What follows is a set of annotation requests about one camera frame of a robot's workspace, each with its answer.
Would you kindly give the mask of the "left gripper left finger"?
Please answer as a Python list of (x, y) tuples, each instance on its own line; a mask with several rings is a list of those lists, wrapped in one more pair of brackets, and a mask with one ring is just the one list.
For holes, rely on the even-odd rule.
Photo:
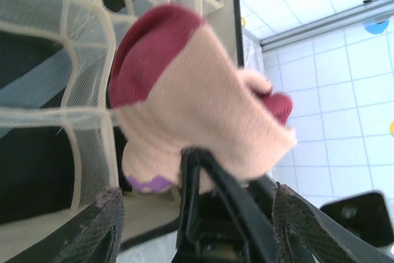
[(109, 188), (59, 228), (63, 246), (57, 263), (115, 263), (123, 222), (121, 190)]

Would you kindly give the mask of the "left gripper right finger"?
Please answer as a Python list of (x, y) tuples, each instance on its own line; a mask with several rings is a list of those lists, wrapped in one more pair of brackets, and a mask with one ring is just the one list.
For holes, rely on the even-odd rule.
[(313, 206), (287, 185), (276, 183), (273, 225), (280, 263), (394, 263)]

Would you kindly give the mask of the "beige and maroon sock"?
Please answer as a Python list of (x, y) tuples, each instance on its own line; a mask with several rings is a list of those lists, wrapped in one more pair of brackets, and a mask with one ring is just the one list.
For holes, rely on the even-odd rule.
[(237, 69), (213, 29), (174, 3), (143, 14), (123, 37), (108, 95), (126, 137), (122, 170), (141, 192), (180, 185), (182, 152), (209, 150), (239, 181), (269, 171), (297, 140), (291, 98)]

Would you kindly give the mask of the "aluminium frame post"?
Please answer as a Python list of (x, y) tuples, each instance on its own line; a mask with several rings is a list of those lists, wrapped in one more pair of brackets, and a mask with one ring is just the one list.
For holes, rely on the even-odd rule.
[(263, 52), (288, 46), (364, 21), (384, 22), (394, 15), (394, 0), (374, 0), (261, 40)]

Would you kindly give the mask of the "plain blue wall decal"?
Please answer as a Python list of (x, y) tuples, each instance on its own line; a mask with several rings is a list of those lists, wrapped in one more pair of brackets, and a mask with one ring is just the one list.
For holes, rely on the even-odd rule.
[(390, 17), (370, 18), (363, 22), (364, 29), (369, 34), (382, 34), (390, 23)]

